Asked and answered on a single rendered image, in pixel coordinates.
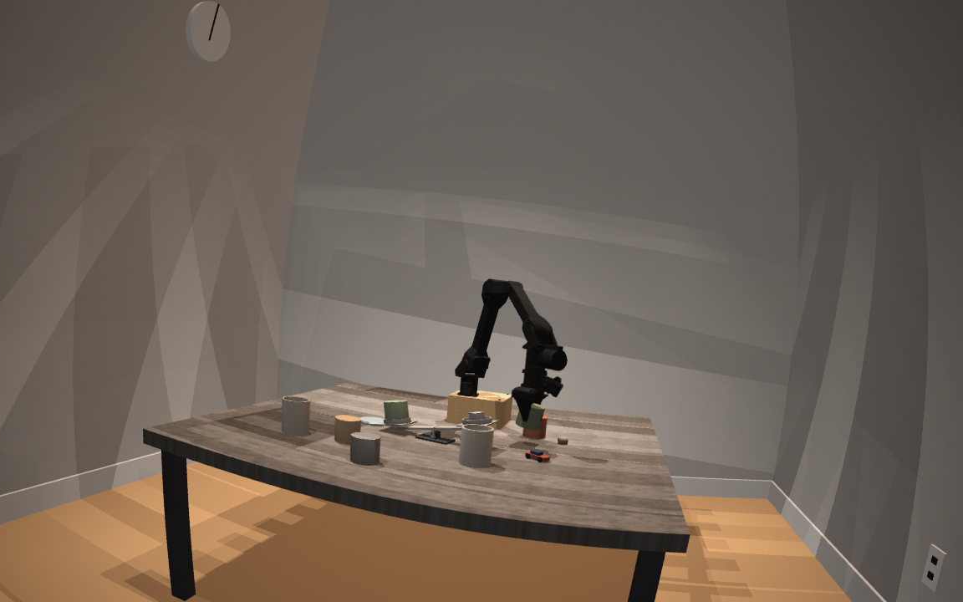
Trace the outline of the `dark grey cylinder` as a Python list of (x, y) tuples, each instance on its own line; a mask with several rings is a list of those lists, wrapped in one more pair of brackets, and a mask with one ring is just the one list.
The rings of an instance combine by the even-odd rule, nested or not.
[(380, 462), (380, 436), (372, 433), (352, 433), (350, 438), (350, 461), (363, 466)]

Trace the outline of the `grey cylindrical cup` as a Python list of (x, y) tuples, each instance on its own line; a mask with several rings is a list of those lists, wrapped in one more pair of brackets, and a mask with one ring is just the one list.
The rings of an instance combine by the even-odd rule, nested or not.
[(308, 435), (310, 400), (301, 396), (284, 396), (282, 404), (282, 433)]
[(494, 428), (491, 426), (462, 426), (459, 464), (466, 467), (489, 467), (492, 464), (493, 437)]

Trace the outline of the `red toy car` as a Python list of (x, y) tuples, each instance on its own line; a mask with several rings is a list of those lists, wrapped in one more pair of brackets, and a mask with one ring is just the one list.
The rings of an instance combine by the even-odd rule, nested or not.
[(543, 452), (540, 452), (539, 450), (536, 450), (536, 449), (530, 450), (530, 452), (525, 452), (525, 458), (527, 458), (527, 460), (530, 460), (530, 458), (532, 458), (533, 460), (538, 460), (538, 462), (550, 461), (550, 455), (543, 455)]

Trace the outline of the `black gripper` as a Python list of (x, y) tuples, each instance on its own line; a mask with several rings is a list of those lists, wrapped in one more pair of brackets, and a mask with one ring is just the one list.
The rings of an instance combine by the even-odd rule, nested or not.
[[(525, 422), (527, 422), (528, 415), (530, 415), (530, 410), (532, 408), (532, 403), (540, 405), (540, 401), (545, 399), (549, 394), (545, 394), (546, 391), (538, 391), (538, 385), (540, 378), (546, 375), (545, 367), (531, 367), (526, 366), (522, 370), (524, 373), (523, 383), (521, 386), (515, 386), (512, 389), (511, 397), (517, 402), (520, 414)], [(549, 393), (549, 392), (546, 392)]]

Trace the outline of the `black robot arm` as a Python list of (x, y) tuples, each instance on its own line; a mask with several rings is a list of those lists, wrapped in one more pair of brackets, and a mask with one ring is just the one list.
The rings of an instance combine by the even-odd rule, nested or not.
[[(503, 279), (487, 279), (482, 287), (482, 300), (484, 309), (477, 325), (475, 338), (471, 343), (471, 348), (465, 352), (465, 357), (460, 360), (455, 368), (455, 375), (460, 377), (460, 391), (458, 395), (477, 397), (478, 378), (484, 378), (488, 369), (489, 362), (492, 361), (487, 355), (489, 340), (492, 338), (492, 331), (498, 309), (511, 298), (513, 306), (522, 319), (522, 331), (528, 342), (523, 346), (527, 349), (525, 365), (531, 367), (545, 367), (548, 370), (562, 370), (567, 364), (567, 357), (563, 347), (559, 346), (557, 339), (552, 333), (552, 327), (546, 319), (538, 314), (530, 298), (525, 293), (520, 282), (503, 281)], [(466, 374), (473, 373), (473, 374)], [(540, 378), (538, 391), (546, 391), (554, 397), (558, 397), (559, 391), (563, 388), (561, 378), (543, 375)]]

